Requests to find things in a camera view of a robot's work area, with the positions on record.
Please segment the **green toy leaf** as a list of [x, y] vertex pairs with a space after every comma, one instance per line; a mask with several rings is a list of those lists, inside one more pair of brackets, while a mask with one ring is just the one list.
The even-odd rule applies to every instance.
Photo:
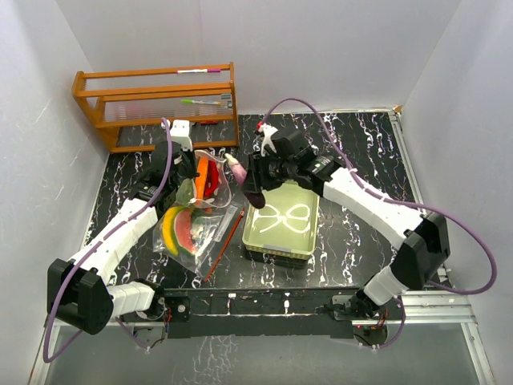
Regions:
[[195, 182], [192, 179], [184, 180], [176, 192], [176, 202], [180, 205], [188, 205], [195, 199]]

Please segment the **purple toy eggplant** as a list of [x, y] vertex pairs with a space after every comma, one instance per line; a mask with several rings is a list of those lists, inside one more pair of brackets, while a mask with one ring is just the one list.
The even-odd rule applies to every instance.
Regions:
[[253, 174], [247, 171], [238, 159], [226, 153], [224, 158], [236, 180], [240, 190], [255, 209], [262, 209], [265, 206], [265, 197], [262, 192], [257, 192], [252, 185]]

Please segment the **clear bag of white discs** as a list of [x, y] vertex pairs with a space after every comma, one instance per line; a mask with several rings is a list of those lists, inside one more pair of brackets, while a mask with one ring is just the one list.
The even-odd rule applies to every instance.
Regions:
[[196, 176], [186, 178], [176, 192], [177, 205], [196, 209], [223, 209], [232, 199], [232, 192], [224, 174], [226, 159], [195, 150]]

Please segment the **pale green perforated basket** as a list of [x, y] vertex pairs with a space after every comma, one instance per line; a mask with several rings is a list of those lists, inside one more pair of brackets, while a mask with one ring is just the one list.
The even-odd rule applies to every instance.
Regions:
[[317, 239], [319, 196], [291, 181], [263, 195], [264, 208], [249, 208], [242, 235], [245, 248], [301, 261], [310, 259]]

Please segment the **red watermelon slice toy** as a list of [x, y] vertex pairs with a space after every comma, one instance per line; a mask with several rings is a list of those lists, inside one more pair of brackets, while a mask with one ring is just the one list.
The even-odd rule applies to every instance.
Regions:
[[196, 254], [197, 248], [192, 238], [192, 210], [182, 209], [172, 222], [172, 238], [179, 252], [189, 256]]

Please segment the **yellow toy banana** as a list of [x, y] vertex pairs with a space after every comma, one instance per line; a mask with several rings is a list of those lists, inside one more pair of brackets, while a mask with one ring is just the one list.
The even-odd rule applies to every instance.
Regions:
[[178, 254], [178, 246], [176, 245], [176, 242], [173, 239], [173, 233], [174, 233], [174, 220], [176, 216], [184, 210], [184, 206], [173, 206], [171, 207], [163, 216], [162, 220], [162, 239], [163, 243], [172, 255]]

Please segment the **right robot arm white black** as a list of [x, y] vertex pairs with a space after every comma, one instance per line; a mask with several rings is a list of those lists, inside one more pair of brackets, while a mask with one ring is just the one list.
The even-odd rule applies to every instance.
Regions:
[[301, 188], [337, 203], [375, 228], [397, 251], [347, 302], [331, 305], [335, 315], [376, 318], [386, 303], [408, 290], [420, 290], [450, 255], [446, 218], [421, 214], [391, 199], [346, 167], [340, 157], [318, 155], [300, 132], [280, 133], [269, 124], [256, 130], [260, 150], [248, 157], [241, 189], [256, 209], [264, 193], [292, 180]]

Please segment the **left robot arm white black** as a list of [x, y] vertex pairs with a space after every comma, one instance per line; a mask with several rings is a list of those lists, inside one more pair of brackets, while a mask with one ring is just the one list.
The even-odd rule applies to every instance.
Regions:
[[56, 259], [50, 265], [48, 313], [91, 335], [112, 318], [136, 311], [149, 320], [160, 318], [166, 302], [156, 294], [155, 284], [138, 280], [112, 286], [109, 281], [131, 248], [175, 202], [180, 185], [195, 174], [190, 139], [173, 136], [171, 143], [158, 143], [150, 167], [106, 227], [69, 260]]

